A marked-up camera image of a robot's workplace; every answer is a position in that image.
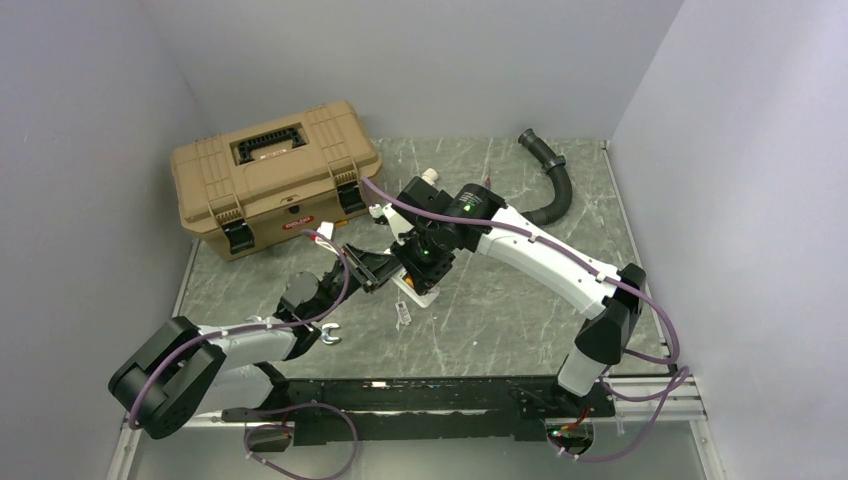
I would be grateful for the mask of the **white remote control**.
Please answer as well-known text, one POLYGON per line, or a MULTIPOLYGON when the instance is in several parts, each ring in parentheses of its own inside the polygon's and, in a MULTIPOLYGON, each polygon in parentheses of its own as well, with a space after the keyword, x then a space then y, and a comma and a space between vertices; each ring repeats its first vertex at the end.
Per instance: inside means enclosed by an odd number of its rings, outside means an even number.
POLYGON ((391 281, 419 307, 429 307, 438 297, 440 293, 439 288, 433 287, 423 293, 415 292, 404 282, 403 277, 406 275, 411 276, 404 268, 401 268, 392 275, 391 281))

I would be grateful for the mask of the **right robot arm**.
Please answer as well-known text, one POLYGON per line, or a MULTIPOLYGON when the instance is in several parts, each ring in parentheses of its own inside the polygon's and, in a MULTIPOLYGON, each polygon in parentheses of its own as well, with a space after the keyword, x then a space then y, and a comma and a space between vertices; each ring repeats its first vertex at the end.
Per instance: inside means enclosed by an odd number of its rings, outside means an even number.
POLYGON ((420 297, 451 269, 455 251, 467 250, 523 272, 584 317, 550 391, 560 413, 578 413, 596 380, 621 362, 641 316, 646 283, 641 267, 617 268, 577 251, 478 184, 450 195, 415 177, 370 213, 390 226, 396 238, 390 251, 406 272, 403 283, 420 297))

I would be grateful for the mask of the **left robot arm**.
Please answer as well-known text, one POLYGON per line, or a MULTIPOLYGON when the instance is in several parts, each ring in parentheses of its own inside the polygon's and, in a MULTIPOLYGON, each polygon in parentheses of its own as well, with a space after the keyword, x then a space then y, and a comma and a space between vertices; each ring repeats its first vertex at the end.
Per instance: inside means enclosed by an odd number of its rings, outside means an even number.
POLYGON ((322 335, 321 320, 357 291, 383 286, 402 267, 391 254, 350 244, 341 251, 321 277, 291 275, 268 317, 207 326, 176 316, 162 324, 108 382, 129 426, 161 439, 209 411, 246 408, 264 420, 279 417, 288 394, 273 363, 304 355, 322 335))

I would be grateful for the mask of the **white pipe fitting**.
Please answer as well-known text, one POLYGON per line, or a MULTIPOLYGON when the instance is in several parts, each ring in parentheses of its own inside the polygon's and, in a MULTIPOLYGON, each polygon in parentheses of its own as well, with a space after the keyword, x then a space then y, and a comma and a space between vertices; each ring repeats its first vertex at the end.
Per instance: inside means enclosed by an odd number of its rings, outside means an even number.
POLYGON ((426 169, 421 173, 420 177, 430 186, 435 186, 438 181, 438 173, 432 168, 426 169))

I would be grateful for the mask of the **silver open-end wrench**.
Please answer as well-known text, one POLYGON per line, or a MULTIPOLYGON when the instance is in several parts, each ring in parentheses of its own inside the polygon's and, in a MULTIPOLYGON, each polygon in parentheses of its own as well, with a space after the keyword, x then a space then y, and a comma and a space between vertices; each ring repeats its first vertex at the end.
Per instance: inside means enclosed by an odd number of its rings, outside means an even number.
POLYGON ((340 343, 342 339, 336 334, 336 331, 339 329, 340 325, 338 323, 323 324, 320 328, 319 340, 325 345, 336 345, 340 343))

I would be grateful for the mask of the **tan plastic toolbox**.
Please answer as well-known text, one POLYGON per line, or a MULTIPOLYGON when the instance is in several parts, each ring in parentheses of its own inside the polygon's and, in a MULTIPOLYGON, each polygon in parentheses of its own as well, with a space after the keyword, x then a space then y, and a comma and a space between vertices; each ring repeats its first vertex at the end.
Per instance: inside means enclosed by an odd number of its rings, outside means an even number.
POLYGON ((360 181, 382 170, 347 101, 197 140, 170 164, 183 228, 226 262, 367 213, 360 181))

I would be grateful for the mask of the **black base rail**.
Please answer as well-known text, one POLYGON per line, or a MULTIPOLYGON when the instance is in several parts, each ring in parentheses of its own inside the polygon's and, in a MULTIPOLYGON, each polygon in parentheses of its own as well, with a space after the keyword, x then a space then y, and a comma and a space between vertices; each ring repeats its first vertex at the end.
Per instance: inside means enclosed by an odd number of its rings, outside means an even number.
POLYGON ((578 397, 553 375, 384 379, 289 379, 254 409, 230 408, 226 423, 279 423, 296 446, 362 441, 511 438, 543 441, 544 427, 612 418, 599 385, 578 397))

